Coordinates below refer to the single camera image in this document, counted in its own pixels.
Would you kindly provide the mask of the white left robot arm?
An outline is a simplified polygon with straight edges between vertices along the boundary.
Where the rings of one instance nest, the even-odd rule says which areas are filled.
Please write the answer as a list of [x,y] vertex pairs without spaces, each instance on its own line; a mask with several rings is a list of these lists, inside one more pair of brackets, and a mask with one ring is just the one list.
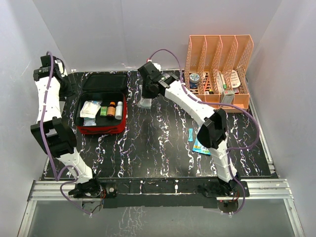
[[38,90],[39,114],[30,130],[43,151],[48,155],[54,176],[60,179],[55,160],[64,164],[75,179],[75,188],[69,195],[75,198],[97,197],[102,185],[92,169],[84,162],[76,149],[73,130],[62,119],[60,102],[74,95],[74,82],[68,77],[64,62],[47,52],[40,58],[41,66],[33,72]]

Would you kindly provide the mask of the clear bag blue mask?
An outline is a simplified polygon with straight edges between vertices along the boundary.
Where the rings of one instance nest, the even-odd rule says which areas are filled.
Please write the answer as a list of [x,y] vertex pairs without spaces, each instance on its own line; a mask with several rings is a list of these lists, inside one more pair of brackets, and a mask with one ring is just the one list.
[[84,118],[83,126],[96,126],[95,118]]

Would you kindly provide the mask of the white gauze pad packet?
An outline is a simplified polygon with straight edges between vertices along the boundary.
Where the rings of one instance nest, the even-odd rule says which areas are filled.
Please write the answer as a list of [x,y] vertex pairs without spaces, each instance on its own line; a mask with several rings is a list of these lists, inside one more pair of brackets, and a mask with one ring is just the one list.
[[80,111],[81,118],[94,119],[101,108],[101,101],[85,101]]

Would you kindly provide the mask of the white plastic bottle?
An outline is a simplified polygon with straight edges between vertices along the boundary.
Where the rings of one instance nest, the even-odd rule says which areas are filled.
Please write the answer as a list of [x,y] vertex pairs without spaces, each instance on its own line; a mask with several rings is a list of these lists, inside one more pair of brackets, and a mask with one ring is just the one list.
[[123,102],[118,101],[117,106],[116,106],[115,119],[121,120],[122,114],[123,114]]

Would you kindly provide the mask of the brown bottle orange cap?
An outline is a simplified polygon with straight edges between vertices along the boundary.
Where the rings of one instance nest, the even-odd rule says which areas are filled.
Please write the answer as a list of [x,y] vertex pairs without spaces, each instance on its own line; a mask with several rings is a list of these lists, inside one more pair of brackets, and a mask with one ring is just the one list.
[[116,103],[110,102],[108,108],[107,108],[107,116],[108,117],[114,117],[116,113]]

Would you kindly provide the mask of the small green medicine box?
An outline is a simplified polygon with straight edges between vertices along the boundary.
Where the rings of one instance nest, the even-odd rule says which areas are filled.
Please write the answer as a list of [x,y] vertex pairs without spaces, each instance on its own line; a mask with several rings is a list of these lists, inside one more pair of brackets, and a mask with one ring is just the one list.
[[105,117],[107,115],[108,107],[104,106],[100,108],[100,116]]

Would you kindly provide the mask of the clear bag white gauze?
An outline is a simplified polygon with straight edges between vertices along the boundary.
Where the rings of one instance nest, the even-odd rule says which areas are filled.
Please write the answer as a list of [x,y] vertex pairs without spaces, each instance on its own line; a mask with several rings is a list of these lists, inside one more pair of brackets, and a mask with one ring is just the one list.
[[150,109],[151,106],[152,106],[152,99],[141,97],[141,99],[138,102],[137,106],[139,108],[142,108],[142,109]]

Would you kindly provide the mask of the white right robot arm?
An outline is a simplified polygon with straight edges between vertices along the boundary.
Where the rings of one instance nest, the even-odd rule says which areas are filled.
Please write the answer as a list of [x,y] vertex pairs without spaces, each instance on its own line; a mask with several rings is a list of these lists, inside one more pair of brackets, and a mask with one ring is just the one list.
[[199,126],[197,140],[208,148],[217,169],[220,192],[233,195],[240,180],[237,170],[228,157],[227,114],[214,109],[192,94],[173,73],[162,73],[152,62],[138,69],[142,82],[142,97],[154,99],[159,95],[171,100],[188,113]]

